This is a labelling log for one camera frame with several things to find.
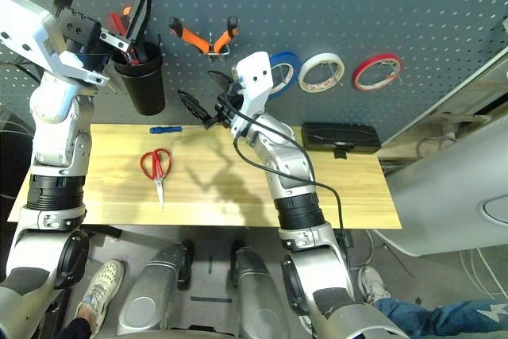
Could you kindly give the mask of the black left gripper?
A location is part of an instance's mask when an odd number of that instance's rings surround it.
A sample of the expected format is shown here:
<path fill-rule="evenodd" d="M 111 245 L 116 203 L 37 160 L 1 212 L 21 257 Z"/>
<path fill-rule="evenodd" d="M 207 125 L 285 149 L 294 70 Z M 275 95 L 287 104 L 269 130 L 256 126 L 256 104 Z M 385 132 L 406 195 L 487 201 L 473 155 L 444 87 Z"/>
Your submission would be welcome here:
<path fill-rule="evenodd" d="M 134 0 L 129 11 L 129 26 L 125 38 L 103 28 L 99 21 L 70 8 L 73 0 L 54 0 L 56 8 L 64 8 L 58 17 L 67 50 L 76 54 L 84 66 L 106 66 L 116 53 L 127 53 L 144 36 L 152 0 Z"/>

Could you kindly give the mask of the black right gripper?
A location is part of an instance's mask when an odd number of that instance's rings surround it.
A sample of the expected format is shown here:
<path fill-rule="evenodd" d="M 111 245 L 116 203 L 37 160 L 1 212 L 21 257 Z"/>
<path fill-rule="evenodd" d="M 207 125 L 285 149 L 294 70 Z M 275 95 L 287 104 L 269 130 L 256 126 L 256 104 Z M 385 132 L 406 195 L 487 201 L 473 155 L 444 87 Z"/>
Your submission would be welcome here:
<path fill-rule="evenodd" d="M 213 117 L 193 95 L 186 91 L 177 90 L 179 99 L 205 129 L 216 124 L 230 128 L 233 118 L 236 116 L 234 110 L 240 110 L 244 101 L 243 88 L 239 83 L 235 83 L 231 77 L 220 71 L 208 71 L 207 74 L 221 88 L 215 105 L 217 113 Z"/>

